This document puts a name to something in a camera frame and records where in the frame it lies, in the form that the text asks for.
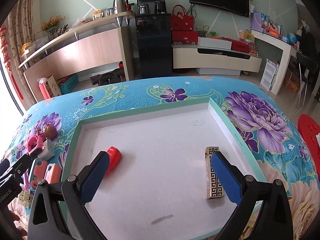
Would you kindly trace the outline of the magenta lighter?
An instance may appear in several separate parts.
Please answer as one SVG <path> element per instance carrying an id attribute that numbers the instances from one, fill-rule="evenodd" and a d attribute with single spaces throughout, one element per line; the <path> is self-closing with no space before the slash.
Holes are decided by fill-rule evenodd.
<path id="1" fill-rule="evenodd" d="M 23 181 L 24 181 L 24 190 L 29 191 L 30 190 L 30 183 L 29 183 L 29 178 L 28 178 L 28 173 L 24 172 L 23 174 Z"/>

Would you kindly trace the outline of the cream hair claw clip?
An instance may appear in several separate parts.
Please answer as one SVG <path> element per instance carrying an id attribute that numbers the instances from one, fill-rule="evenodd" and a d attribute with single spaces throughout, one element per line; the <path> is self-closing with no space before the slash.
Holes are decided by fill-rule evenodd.
<path id="1" fill-rule="evenodd" d="M 29 190 L 22 190 L 18 195 L 18 202 L 25 208 L 30 209 L 34 195 Z"/>

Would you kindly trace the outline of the orange blue naer toy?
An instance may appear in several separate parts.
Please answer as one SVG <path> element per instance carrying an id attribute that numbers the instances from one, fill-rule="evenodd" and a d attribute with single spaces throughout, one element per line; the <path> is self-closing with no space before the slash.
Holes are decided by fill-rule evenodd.
<path id="1" fill-rule="evenodd" d="M 37 187 L 39 180 L 44 178 L 47 166 L 48 166 L 48 162 L 46 160 L 36 158 L 33 161 L 33 164 L 31 166 L 30 173 L 29 173 L 29 184 L 33 189 Z"/>

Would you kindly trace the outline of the pink kids smartwatch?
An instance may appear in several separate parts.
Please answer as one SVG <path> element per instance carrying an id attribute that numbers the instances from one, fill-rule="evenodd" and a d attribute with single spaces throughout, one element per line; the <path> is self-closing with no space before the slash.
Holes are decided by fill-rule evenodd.
<path id="1" fill-rule="evenodd" d="M 33 135 L 27 142 L 27 150 L 30 156 L 38 156 L 43 151 L 43 140 L 39 135 Z"/>

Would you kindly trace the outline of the orange carrot knife toy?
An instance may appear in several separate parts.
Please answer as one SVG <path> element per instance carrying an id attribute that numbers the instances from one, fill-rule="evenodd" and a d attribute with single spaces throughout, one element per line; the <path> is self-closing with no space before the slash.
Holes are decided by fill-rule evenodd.
<path id="1" fill-rule="evenodd" d="M 62 169 L 57 164 L 48 164 L 44 180 L 47 181 L 48 184 L 55 184 L 60 181 Z"/>

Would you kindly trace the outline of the brown pink puppy figurine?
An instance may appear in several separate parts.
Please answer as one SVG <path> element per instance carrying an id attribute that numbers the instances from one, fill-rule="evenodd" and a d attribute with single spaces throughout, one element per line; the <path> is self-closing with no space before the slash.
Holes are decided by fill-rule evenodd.
<path id="1" fill-rule="evenodd" d="M 57 129 L 51 124 L 47 124 L 43 129 L 37 128 L 37 135 L 42 141 L 53 140 L 57 137 Z"/>

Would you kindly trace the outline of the gold black patterned lighter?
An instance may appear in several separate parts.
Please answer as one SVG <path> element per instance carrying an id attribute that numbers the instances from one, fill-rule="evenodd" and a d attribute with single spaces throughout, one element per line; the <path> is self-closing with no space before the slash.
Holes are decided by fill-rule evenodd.
<path id="1" fill-rule="evenodd" d="M 206 199 L 222 198 L 223 187 L 211 166 L 212 155 L 219 151 L 218 147 L 209 146 L 205 150 L 206 175 L 207 175 L 207 197 Z"/>

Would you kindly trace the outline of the red white glue bottle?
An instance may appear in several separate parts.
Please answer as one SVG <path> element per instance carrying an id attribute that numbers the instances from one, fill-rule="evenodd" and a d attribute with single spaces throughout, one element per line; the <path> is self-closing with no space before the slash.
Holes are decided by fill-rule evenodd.
<path id="1" fill-rule="evenodd" d="M 122 158 L 120 150 L 118 150 L 114 146 L 111 146 L 106 152 L 108 153 L 110 163 L 105 175 L 113 171 Z"/>

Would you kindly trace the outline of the white square charger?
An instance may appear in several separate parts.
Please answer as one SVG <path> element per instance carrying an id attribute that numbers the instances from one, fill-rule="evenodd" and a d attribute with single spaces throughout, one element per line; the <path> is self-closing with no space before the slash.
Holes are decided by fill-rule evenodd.
<path id="1" fill-rule="evenodd" d="M 46 140 L 43 143 L 42 152 L 38 154 L 37 157 L 45 161 L 48 161 L 49 159 L 55 157 L 54 144 L 50 140 Z"/>

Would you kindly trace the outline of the red gift bag on floor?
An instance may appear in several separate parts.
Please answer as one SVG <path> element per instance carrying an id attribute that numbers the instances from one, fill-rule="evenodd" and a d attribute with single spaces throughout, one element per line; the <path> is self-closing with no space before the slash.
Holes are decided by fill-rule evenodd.
<path id="1" fill-rule="evenodd" d="M 41 94 L 45 100 L 62 95 L 60 87 L 53 75 L 50 77 L 42 77 L 37 81 Z"/>

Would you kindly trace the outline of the red hanging knot decoration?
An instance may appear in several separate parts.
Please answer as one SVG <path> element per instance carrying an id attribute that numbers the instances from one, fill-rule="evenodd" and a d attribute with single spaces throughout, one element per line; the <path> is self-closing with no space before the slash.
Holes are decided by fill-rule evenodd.
<path id="1" fill-rule="evenodd" d="M 23 101 L 23 95 L 21 94 L 19 87 L 15 81 L 14 75 L 12 73 L 12 67 L 11 67 L 11 58 L 8 54 L 9 44 L 6 40 L 6 34 L 7 34 L 7 28 L 5 25 L 1 26 L 1 52 L 3 54 L 4 58 L 4 66 L 7 69 L 7 72 L 9 74 L 10 81 L 12 83 L 12 86 L 18 96 L 18 98 Z"/>

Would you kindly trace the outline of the wooden shelf desk unit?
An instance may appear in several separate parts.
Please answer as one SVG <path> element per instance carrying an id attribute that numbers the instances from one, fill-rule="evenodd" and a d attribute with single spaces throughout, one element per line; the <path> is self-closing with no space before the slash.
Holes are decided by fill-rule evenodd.
<path id="1" fill-rule="evenodd" d="M 19 68 L 24 69 L 24 78 L 36 102 L 44 100 L 38 82 L 38 79 L 42 77 L 53 75 L 56 79 L 60 79 L 91 68 L 122 62 L 125 79 L 130 81 L 135 78 L 129 25 L 79 38 L 82 33 L 116 23 L 118 18 L 129 21 L 135 18 L 135 14 L 129 11 L 121 12 L 79 25 L 51 40 L 19 65 Z M 47 55 L 31 67 L 29 66 L 29 62 L 37 56 L 46 54 L 49 49 L 73 37 L 76 38 L 76 41 Z"/>

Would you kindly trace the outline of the steel thermos jug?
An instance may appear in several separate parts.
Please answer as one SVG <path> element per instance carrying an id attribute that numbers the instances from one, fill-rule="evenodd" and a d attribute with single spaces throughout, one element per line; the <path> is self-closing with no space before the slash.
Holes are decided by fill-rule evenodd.
<path id="1" fill-rule="evenodd" d="M 127 11 L 129 0 L 113 0 L 113 9 L 115 14 Z"/>

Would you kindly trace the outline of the red gift box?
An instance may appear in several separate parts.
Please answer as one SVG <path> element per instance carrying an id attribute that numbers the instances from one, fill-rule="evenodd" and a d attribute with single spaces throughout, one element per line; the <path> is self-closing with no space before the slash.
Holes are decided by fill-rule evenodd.
<path id="1" fill-rule="evenodd" d="M 197 45 L 196 31 L 172 31 L 172 44 Z"/>

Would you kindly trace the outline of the red handbag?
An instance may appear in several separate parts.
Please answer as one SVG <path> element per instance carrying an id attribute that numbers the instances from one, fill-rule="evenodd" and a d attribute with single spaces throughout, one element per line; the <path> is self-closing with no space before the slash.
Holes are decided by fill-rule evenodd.
<path id="1" fill-rule="evenodd" d="M 180 8 L 181 11 L 175 13 L 175 9 Z M 184 6 L 177 4 L 173 7 L 170 17 L 172 31 L 193 31 L 194 18 L 187 14 Z"/>

